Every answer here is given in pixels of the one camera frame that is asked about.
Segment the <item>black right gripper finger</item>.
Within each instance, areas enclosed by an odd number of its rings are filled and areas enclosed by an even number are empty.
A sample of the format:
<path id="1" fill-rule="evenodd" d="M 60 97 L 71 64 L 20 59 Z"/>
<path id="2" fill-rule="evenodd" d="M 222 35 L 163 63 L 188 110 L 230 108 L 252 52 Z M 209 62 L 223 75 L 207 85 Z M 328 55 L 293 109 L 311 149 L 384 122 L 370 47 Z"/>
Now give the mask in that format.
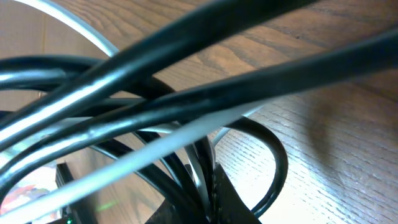
<path id="1" fill-rule="evenodd" d="M 217 164 L 213 174 L 213 216 L 210 223 L 216 224 L 261 224 L 252 211 L 245 206 L 237 191 L 233 187 L 226 172 L 220 164 Z M 164 200 L 155 213 L 146 221 L 150 223 L 183 224 L 204 223 L 197 218 L 189 216 L 181 218 L 176 209 L 168 201 Z"/>

